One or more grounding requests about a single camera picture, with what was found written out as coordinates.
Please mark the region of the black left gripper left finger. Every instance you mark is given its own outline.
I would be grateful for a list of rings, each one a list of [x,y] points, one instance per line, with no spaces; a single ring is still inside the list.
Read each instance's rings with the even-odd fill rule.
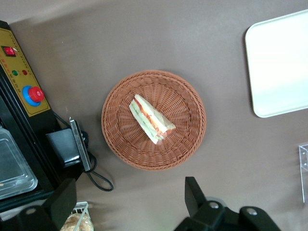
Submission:
[[[77,203],[75,179],[65,179],[42,205],[28,206],[2,221],[2,231],[59,231]]]

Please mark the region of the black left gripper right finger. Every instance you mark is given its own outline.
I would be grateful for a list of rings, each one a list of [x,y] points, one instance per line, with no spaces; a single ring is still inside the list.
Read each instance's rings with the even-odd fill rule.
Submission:
[[[234,212],[216,200],[205,197],[194,177],[185,178],[185,204],[189,213],[177,231],[279,231],[263,209],[241,207]]]

